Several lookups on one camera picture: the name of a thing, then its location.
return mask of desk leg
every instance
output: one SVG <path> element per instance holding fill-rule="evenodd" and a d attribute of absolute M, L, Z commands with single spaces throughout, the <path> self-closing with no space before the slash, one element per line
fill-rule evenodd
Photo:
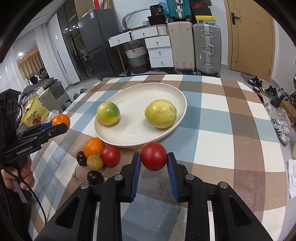
<path fill-rule="evenodd" d="M 123 74 L 127 74 L 127 73 L 126 73 L 126 68 L 124 67 L 124 63 L 123 63 L 122 56 L 121 56 L 121 53 L 120 53 L 120 50 L 119 50 L 118 45 L 117 45 L 116 47 L 117 47 L 117 51 L 118 51 L 118 53 L 119 53 L 119 57 L 120 57 L 121 64 L 122 64 L 122 67 L 123 67 L 123 71 L 124 71 Z"/>

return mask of ceiling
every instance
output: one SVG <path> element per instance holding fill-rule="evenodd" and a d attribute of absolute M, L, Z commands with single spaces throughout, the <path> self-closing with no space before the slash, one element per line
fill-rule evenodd
<path fill-rule="evenodd" d="M 51 20 L 51 18 L 57 13 L 66 0 L 53 0 L 44 9 L 42 9 L 23 29 L 20 35 L 13 43 L 13 50 L 16 60 L 19 60 L 19 53 L 23 53 L 24 56 L 31 50 L 37 47 L 35 39 L 34 28 L 40 26 Z"/>

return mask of white oval plate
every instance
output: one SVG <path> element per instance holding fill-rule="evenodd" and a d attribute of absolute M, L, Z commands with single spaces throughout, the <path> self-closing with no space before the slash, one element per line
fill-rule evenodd
<path fill-rule="evenodd" d="M 146 107 L 157 99 L 166 99 L 177 109 L 176 121 L 169 128 L 155 128 L 145 118 Z M 95 132 L 102 141 L 119 147 L 141 146 L 164 138 L 179 125 L 187 110 L 184 94 L 176 87 L 163 83 L 131 86 L 117 92 L 107 101 L 118 106 L 120 119 L 114 125 L 105 126 L 95 118 Z"/>

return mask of gray refrigerator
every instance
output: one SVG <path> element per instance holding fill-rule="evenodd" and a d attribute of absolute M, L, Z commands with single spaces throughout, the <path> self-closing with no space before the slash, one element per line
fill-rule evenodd
<path fill-rule="evenodd" d="M 85 15 L 78 26 L 91 64 L 98 79 L 104 75 L 119 75 L 123 71 L 116 47 L 108 39 L 119 33 L 113 9 L 94 9 Z"/>

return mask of human hand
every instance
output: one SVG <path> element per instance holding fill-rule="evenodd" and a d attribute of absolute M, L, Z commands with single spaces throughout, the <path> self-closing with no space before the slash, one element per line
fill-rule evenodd
<path fill-rule="evenodd" d="M 35 179 L 33 177 L 33 172 L 31 171 L 31 164 L 32 164 L 32 160 L 30 158 L 30 155 L 28 155 L 26 156 L 26 162 L 20 171 L 20 175 L 24 179 L 24 181 L 32 188 L 35 184 Z M 14 167 L 7 167 L 7 170 L 10 171 L 12 174 L 18 176 L 18 172 Z M 12 183 L 12 179 L 14 179 L 14 177 L 9 175 L 4 170 L 1 170 L 1 174 L 5 183 L 5 186 L 8 189 L 16 192 L 17 190 L 15 189 Z M 21 189 L 29 190 L 29 188 L 24 183 L 20 183 L 20 187 Z"/>

